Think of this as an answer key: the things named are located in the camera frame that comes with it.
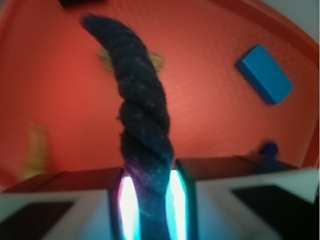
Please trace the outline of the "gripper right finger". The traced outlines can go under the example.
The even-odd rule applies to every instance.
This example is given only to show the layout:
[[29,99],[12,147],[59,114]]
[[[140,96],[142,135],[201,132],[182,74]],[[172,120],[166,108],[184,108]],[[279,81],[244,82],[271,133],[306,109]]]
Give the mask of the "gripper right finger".
[[180,158],[170,175],[173,240],[317,240],[319,170],[265,155]]

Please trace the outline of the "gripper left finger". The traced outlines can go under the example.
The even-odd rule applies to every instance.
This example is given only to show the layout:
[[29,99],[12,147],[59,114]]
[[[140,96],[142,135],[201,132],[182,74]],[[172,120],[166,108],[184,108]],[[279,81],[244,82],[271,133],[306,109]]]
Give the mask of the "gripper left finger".
[[137,240],[138,206],[121,167],[38,174],[0,194],[3,240]]

